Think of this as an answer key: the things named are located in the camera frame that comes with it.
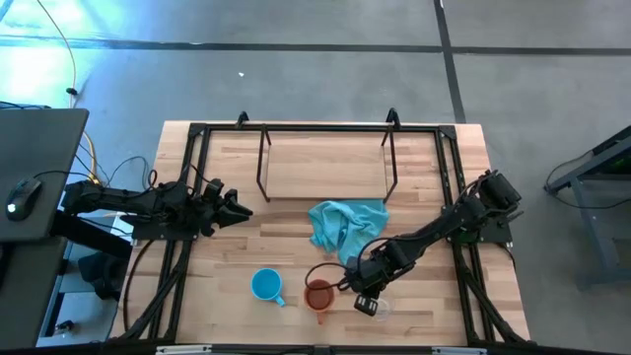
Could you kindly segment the orange mug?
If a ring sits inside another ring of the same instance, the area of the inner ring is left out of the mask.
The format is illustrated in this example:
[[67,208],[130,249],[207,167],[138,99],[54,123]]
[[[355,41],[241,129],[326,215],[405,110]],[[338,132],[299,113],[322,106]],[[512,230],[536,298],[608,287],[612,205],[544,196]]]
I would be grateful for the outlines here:
[[304,291],[305,304],[315,313],[319,325],[324,324],[325,313],[332,306],[334,299],[333,286],[322,279],[310,281]]

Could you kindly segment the black bag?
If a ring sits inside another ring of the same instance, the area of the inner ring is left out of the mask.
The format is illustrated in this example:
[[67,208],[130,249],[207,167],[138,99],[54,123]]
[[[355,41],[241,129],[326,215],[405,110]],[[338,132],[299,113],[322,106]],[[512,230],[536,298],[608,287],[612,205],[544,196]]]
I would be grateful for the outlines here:
[[82,279],[93,286],[102,300],[119,300],[127,261],[104,252],[96,252],[78,260]]

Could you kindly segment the blue mug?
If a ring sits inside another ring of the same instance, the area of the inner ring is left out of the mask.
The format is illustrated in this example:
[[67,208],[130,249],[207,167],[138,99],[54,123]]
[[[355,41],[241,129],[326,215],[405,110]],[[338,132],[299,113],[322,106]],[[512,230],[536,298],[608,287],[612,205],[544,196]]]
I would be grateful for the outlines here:
[[282,298],[283,280],[277,270],[261,268],[254,272],[250,281],[250,290],[256,299],[273,301],[280,307],[286,305]]

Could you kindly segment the clear glass cup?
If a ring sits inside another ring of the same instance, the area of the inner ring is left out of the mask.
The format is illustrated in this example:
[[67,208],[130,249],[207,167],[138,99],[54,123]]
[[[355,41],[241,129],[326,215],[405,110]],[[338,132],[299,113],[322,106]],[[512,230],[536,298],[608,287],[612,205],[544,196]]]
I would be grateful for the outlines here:
[[394,311],[395,300],[391,297],[379,297],[377,304],[374,320],[378,322],[386,321]]

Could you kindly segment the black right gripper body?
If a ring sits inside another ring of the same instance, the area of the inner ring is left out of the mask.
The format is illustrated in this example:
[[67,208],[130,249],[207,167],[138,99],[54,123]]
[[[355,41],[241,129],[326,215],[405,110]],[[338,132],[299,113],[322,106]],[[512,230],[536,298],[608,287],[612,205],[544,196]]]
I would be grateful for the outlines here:
[[365,260],[350,257],[346,266],[346,281],[350,289],[357,294],[354,308],[369,317],[374,317],[379,310],[380,293],[392,276],[391,265],[383,257]]

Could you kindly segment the teal cloth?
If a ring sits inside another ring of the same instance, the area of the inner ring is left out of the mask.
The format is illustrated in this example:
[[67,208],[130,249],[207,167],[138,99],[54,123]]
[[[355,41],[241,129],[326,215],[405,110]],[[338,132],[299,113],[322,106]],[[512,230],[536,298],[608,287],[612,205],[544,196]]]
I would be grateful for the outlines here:
[[344,265],[380,236],[389,219],[381,199],[323,201],[311,208],[308,216],[313,227],[312,244],[335,253]]

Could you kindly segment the dark grey desk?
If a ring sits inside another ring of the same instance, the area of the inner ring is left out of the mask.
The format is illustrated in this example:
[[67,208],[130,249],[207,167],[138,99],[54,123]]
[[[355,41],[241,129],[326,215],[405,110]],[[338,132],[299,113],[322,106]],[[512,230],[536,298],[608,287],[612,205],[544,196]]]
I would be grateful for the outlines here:
[[[36,345],[67,240],[51,234],[89,112],[0,109],[0,351]],[[10,221],[6,200],[23,178],[42,188],[33,212]]]

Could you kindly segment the black aluminium table frame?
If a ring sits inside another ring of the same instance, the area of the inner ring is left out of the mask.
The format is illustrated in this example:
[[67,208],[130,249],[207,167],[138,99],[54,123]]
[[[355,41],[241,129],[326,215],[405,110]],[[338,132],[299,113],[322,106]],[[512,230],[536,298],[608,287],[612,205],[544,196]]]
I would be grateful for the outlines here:
[[[477,124],[403,125],[395,140],[397,186],[387,202],[388,235],[421,228],[444,205],[441,173],[473,180],[489,158]],[[276,344],[350,345],[389,350],[394,346],[462,345],[466,341],[451,245],[440,242],[416,267],[386,287],[395,300],[383,322],[356,311],[350,292],[337,293],[323,325],[308,309],[304,278],[332,280],[340,274],[330,256],[310,242],[308,200],[270,200],[255,180],[260,126],[214,123],[208,137],[192,144],[208,147],[206,175],[235,188],[252,211],[244,223],[221,229],[193,244],[185,275],[175,340],[212,346]],[[280,307],[256,299],[255,271],[272,268],[283,280]]]

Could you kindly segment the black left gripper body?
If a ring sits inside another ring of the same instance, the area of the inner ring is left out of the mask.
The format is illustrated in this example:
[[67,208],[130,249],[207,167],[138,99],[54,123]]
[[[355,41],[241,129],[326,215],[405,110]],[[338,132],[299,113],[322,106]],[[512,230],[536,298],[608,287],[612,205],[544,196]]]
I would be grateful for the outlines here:
[[194,198],[196,225],[204,237],[211,237],[215,233],[213,224],[220,229],[228,226],[228,210],[221,195],[223,187],[219,178],[213,178],[206,184],[204,192]]

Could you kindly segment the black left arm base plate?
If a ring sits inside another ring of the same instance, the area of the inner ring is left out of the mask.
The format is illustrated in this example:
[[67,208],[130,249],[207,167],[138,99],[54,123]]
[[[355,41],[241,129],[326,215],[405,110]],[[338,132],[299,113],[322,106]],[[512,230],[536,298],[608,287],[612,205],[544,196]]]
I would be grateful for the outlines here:
[[185,208],[166,207],[149,214],[126,215],[122,220],[133,227],[135,240],[191,241],[199,231],[194,215]]

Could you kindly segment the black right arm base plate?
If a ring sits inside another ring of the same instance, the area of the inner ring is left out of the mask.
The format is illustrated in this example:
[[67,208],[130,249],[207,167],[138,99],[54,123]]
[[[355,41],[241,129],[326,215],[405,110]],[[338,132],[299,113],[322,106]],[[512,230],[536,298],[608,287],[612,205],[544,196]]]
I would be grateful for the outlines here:
[[491,209],[483,216],[465,212],[462,217],[452,217],[445,225],[443,235],[450,243],[505,244],[512,241],[509,228],[511,214],[515,209]]

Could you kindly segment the black computer mouse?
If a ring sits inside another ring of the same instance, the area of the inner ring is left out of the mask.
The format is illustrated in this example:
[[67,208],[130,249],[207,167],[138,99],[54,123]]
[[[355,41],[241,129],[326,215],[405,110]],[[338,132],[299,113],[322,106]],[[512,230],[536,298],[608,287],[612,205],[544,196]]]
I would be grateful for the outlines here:
[[21,179],[10,191],[5,214],[10,221],[22,221],[31,215],[42,188],[36,177]]

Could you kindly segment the white frame bracket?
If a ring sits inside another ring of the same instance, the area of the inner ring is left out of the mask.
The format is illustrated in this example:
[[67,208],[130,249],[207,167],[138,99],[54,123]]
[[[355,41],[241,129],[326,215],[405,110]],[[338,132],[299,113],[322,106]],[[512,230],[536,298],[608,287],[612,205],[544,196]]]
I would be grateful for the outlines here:
[[451,347],[451,346],[436,346],[431,350],[432,355],[487,355],[487,350],[484,348],[475,347]]
[[159,346],[155,355],[208,355],[212,346],[208,344]]

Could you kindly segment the grey metal side table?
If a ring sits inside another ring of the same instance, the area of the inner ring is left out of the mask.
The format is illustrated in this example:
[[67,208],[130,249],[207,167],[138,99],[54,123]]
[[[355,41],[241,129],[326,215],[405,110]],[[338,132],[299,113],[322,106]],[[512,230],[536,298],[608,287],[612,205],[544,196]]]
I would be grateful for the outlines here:
[[577,287],[631,282],[631,125],[549,173],[543,189],[580,212],[597,267]]

